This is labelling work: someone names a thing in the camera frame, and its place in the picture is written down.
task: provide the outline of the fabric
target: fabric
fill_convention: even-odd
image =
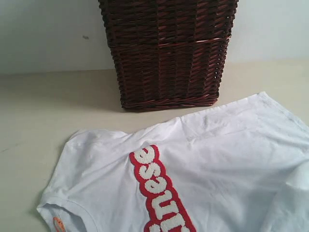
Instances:
[[[309,128],[266,93],[132,134],[66,143],[38,211],[51,231],[309,230]]]

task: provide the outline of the white wall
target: white wall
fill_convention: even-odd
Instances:
[[[308,0],[240,0],[228,61],[309,57],[308,10]],[[97,0],[0,0],[0,73],[110,68]]]

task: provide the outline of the brown wicker basket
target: brown wicker basket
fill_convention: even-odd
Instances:
[[[238,0],[98,0],[126,109],[217,101]]]

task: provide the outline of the orange tag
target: orange tag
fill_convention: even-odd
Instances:
[[[54,217],[54,227],[57,232],[66,232],[66,229],[64,228],[63,222],[61,221],[60,218]]]

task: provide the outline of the beige table surface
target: beige table surface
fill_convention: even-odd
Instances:
[[[214,106],[260,91],[309,124],[309,60],[227,64]],[[77,130],[134,132],[203,109],[125,112],[115,70],[1,77],[0,231],[48,231],[36,206]]]

